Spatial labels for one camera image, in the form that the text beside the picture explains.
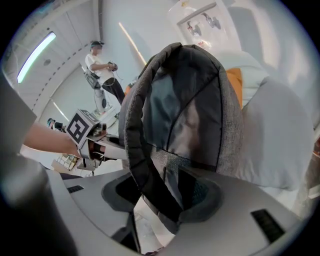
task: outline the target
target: black pants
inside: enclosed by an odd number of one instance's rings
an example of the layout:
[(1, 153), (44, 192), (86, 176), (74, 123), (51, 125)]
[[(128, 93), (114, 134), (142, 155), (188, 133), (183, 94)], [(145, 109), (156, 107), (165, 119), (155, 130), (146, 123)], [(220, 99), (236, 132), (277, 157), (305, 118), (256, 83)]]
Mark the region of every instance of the black pants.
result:
[(109, 78), (107, 81), (104, 82), (102, 85), (102, 88), (105, 89), (107, 92), (113, 94), (118, 99), (120, 105), (122, 104), (122, 101), (125, 98), (124, 90), (122, 90), (122, 87), (117, 79), (115, 78)]

